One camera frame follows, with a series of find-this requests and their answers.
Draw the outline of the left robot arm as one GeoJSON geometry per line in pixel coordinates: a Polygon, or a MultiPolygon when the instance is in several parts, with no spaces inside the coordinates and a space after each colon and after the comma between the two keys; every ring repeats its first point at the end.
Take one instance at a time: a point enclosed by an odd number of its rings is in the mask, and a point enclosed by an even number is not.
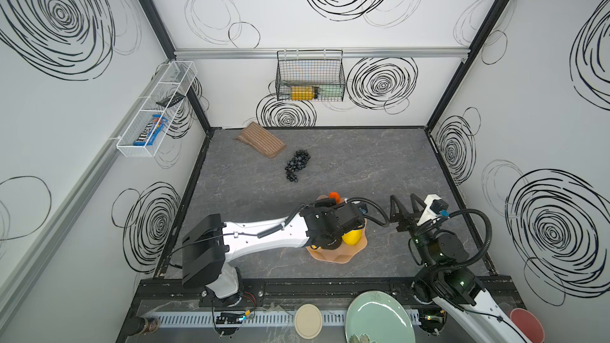
{"type": "Polygon", "coordinates": [[[338,204],[332,198],[300,204],[284,218],[261,222],[227,222],[210,214],[183,238],[182,285],[230,298],[241,292],[233,260],[272,249],[338,249],[345,234],[365,227],[367,215],[362,201],[338,204]]]}

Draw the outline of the pink wavy fruit bowl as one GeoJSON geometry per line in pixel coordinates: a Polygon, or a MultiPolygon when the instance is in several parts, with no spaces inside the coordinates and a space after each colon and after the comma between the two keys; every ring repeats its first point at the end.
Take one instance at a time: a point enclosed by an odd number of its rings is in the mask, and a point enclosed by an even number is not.
{"type": "MultiPolygon", "coordinates": [[[[320,195],[316,201],[330,200],[330,199],[332,199],[332,198],[328,198],[328,195],[320,195]]],[[[307,247],[307,250],[311,254],[311,256],[316,260],[330,262],[330,263],[334,263],[334,264],[346,264],[356,254],[358,254],[360,251],[362,251],[362,249],[364,249],[365,246],[367,245],[367,240],[365,237],[365,227],[362,229],[364,230],[362,239],[359,241],[359,243],[357,243],[354,246],[350,246],[350,245],[347,245],[344,242],[342,242],[342,244],[335,250],[313,249],[311,247],[307,247]]]]}

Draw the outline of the large yellow fake lemon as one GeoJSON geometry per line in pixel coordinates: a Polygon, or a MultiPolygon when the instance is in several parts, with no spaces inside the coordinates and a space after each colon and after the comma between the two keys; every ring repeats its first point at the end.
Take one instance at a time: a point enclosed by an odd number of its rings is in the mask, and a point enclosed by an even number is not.
{"type": "Polygon", "coordinates": [[[357,243],[359,243],[359,241],[362,239],[363,234],[364,234],[363,229],[352,230],[349,233],[345,233],[342,236],[342,241],[347,245],[354,246],[357,243]]]}

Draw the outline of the black fake grape bunch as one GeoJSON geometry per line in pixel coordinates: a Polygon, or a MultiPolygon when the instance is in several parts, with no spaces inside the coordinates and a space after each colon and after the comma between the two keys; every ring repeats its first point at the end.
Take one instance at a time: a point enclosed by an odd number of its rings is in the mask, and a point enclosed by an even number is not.
{"type": "Polygon", "coordinates": [[[307,150],[297,150],[284,168],[286,179],[290,182],[296,183],[298,181],[298,176],[296,173],[305,169],[310,159],[311,156],[307,150]]]}

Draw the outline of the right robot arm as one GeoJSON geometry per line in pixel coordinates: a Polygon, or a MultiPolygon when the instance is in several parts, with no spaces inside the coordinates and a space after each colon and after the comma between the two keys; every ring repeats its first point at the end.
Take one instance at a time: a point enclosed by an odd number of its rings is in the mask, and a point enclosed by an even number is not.
{"type": "Polygon", "coordinates": [[[410,236],[410,249],[419,254],[419,266],[411,285],[420,303],[433,303],[445,311],[476,342],[529,342],[530,339],[502,311],[483,280],[470,267],[488,252],[492,242],[492,223],[476,209],[448,211],[438,195],[422,199],[410,195],[409,211],[395,195],[390,196],[389,221],[397,231],[410,236]],[[485,225],[485,239],[470,255],[456,233],[443,225],[460,216],[478,216],[485,225]]]}

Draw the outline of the orange fake tangerine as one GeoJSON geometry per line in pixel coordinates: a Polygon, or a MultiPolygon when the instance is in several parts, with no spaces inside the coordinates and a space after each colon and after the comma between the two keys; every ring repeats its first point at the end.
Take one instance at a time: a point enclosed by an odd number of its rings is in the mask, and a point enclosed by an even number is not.
{"type": "Polygon", "coordinates": [[[334,200],[335,200],[337,203],[340,203],[340,202],[341,202],[341,196],[340,196],[340,195],[339,195],[337,192],[331,192],[331,193],[328,195],[328,198],[332,198],[332,199],[334,199],[334,200]]]}

